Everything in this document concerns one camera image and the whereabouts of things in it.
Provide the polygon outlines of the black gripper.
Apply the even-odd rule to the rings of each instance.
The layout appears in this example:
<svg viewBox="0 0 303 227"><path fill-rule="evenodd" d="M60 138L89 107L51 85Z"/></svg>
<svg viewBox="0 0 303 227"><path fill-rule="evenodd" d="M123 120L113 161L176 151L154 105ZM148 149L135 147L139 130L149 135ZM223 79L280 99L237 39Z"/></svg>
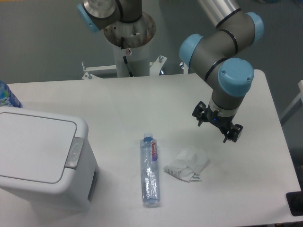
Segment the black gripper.
<svg viewBox="0 0 303 227"><path fill-rule="evenodd" d="M219 116L218 113L212 111L210 106L206 107L205 103L200 101L192 112L192 116L198 121L198 127L204 122L210 122L217 127L222 134L224 134L223 143L226 141L237 142L240 137L243 126L240 124L233 124L232 120L235 115L229 117Z"/></svg>

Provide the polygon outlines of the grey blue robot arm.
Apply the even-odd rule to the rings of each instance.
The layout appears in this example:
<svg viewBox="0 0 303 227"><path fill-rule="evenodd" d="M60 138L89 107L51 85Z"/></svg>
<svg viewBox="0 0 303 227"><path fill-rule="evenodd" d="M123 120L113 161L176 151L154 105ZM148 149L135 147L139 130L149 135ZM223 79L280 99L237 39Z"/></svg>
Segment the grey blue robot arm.
<svg viewBox="0 0 303 227"><path fill-rule="evenodd" d="M198 103L192 115L199 123L217 127L225 140L236 142L243 127L232 120L254 78L253 67L236 55L262 37L264 24L257 14L243 12L234 0L201 0L199 4L216 31L210 37L190 35L179 57L213 92L209 103ZM150 75L148 45L156 25L143 12L140 0L83 0L77 11L90 31L103 31L113 45L119 77Z"/></svg>

